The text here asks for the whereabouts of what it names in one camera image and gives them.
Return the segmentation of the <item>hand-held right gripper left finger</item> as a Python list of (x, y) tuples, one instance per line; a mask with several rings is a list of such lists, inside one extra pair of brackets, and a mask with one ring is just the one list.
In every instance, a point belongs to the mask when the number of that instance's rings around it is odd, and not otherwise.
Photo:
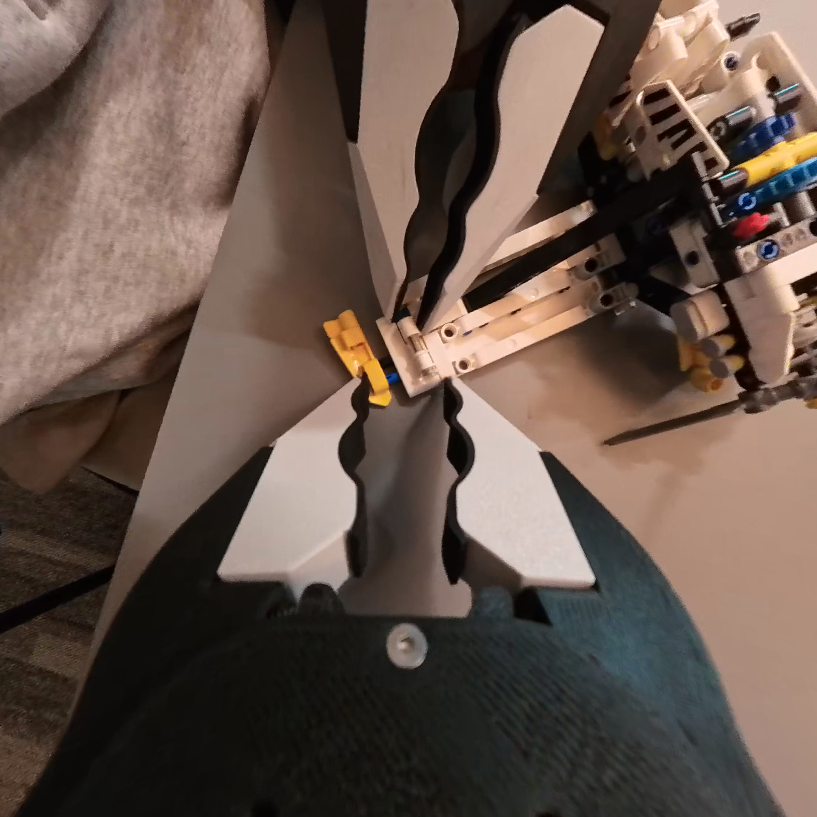
[(350, 382), (271, 445), (217, 574), (291, 591), (338, 590), (368, 557), (365, 455), (369, 383)]

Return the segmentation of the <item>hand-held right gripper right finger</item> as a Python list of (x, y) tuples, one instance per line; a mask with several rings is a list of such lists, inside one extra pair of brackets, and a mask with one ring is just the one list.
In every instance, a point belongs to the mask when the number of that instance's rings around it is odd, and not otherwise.
[(539, 447), (462, 381), (443, 386), (442, 561), (451, 585), (585, 590), (596, 577)]

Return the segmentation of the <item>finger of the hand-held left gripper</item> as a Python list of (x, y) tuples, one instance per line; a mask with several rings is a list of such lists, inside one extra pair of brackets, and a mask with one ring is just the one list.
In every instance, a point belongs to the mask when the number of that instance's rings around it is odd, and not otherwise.
[(466, 2), (348, 3), (348, 147), (369, 264), (382, 308), (402, 308), (446, 230), (452, 71)]
[(534, 203), (605, 26), (574, 5), (512, 5), (475, 83), (471, 166), (448, 208), (417, 325), (431, 328)]

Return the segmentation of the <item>small yellow lego piece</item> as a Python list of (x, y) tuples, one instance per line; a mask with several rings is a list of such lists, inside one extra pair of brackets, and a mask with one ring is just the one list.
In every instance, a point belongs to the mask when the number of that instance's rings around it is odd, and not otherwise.
[(355, 313), (346, 310), (336, 319), (325, 321), (323, 331), (348, 372), (353, 377), (361, 377), (374, 357)]

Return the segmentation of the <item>zebra striped lego helicopter model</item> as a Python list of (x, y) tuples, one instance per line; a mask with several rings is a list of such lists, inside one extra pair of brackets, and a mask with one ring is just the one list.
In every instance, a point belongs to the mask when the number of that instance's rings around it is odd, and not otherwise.
[(640, 301), (672, 321), (680, 370), (738, 396), (607, 445), (789, 400), (815, 407), (815, 85), (761, 15), (719, 2), (648, 2), (654, 17), (577, 147), (587, 200), (480, 245), (467, 230), (500, 171), (511, 50), (545, 2), (510, 2), (470, 48), (475, 154), (428, 276), (383, 338), (409, 395)]

